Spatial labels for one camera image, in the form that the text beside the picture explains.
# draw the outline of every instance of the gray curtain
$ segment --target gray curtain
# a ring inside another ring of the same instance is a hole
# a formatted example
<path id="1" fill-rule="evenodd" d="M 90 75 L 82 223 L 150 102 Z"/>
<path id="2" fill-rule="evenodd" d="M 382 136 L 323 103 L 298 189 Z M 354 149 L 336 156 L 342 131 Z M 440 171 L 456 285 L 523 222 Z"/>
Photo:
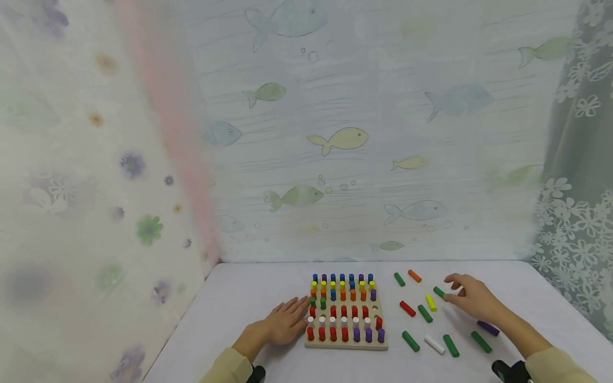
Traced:
<path id="1" fill-rule="evenodd" d="M 613 341 L 613 0 L 587 0 L 550 116 L 529 262 Z"/>

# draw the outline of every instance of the beige sleeve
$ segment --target beige sleeve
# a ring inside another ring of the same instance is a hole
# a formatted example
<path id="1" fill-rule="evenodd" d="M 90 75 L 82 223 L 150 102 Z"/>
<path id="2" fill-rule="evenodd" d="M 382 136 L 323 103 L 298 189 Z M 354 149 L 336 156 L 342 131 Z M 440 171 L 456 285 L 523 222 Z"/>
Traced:
<path id="1" fill-rule="evenodd" d="M 200 383 L 246 383 L 252 372 L 253 366 L 247 358 L 227 348 L 215 359 Z"/>
<path id="2" fill-rule="evenodd" d="M 552 347 L 526 360 L 526 369 L 535 383 L 598 383 L 566 352 Z"/>

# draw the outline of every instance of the hand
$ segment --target hand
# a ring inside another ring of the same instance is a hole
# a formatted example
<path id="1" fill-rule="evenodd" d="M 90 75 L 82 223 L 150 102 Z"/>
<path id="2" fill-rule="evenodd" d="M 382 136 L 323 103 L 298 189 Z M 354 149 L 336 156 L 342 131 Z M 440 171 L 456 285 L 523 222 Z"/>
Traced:
<path id="1" fill-rule="evenodd" d="M 445 294 L 443 299 L 476 319 L 498 325 L 500 319 L 509 311 L 483 282 L 468 274 L 448 275 L 445 282 L 452 283 L 452 290 L 460 287 L 462 290 L 458 295 Z"/>
<path id="2" fill-rule="evenodd" d="M 307 297 L 293 298 L 287 303 L 281 302 L 262 321 L 268 331 L 268 341 L 274 344 L 290 343 L 296 336 L 304 333 L 307 320 Z"/>
<path id="3" fill-rule="evenodd" d="M 287 344 L 304 333 L 307 327 L 307 320 L 304 319 L 307 306 L 307 297 L 281 302 L 265 319 L 247 326 L 232 348 L 253 364 L 267 343 Z"/>

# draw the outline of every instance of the red peg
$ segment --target red peg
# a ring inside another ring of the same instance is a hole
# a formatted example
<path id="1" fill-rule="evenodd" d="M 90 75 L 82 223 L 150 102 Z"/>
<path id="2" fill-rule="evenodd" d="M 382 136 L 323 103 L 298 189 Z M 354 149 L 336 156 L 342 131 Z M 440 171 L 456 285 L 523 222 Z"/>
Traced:
<path id="1" fill-rule="evenodd" d="M 406 313 L 410 316 L 415 316 L 415 310 L 413 310 L 409 305 L 407 305 L 405 301 L 400 301 L 400 307 L 402 307 L 402 309 L 405 310 Z"/>

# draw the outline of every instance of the table surface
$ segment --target table surface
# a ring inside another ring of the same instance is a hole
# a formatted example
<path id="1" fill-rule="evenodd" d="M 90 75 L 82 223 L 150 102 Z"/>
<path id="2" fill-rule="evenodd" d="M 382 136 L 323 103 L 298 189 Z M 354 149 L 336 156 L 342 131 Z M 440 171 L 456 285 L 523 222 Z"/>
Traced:
<path id="1" fill-rule="evenodd" d="M 412 268 L 423 281 L 408 275 Z M 405 282 L 394 279 L 399 272 Z M 309 292 L 312 275 L 373 273 L 380 293 L 388 351 L 307 349 L 304 339 L 283 347 L 265 347 L 256 365 L 263 365 L 267 383 L 327 382 L 500 382 L 492 362 L 511 365 L 520 359 L 511 342 L 489 335 L 476 321 L 432 292 L 449 291 L 443 278 L 469 273 L 484 281 L 509 308 L 529 321 L 556 346 L 566 350 L 600 382 L 613 382 L 613 345 L 607 341 L 531 266 L 519 261 L 466 262 L 339 262 L 294 264 L 221 264 L 216 266 L 145 378 L 145 383 L 198 382 L 217 355 L 235 341 L 243 328 L 265 317 L 279 302 Z M 433 295 L 438 311 L 427 324 L 409 317 L 398 305 L 413 308 Z M 402 339 L 407 330 L 421 346 L 418 353 Z M 470 333 L 479 331 L 493 348 L 485 354 Z M 459 358 L 440 356 L 424 342 L 428 334 L 444 345 L 450 334 Z"/>

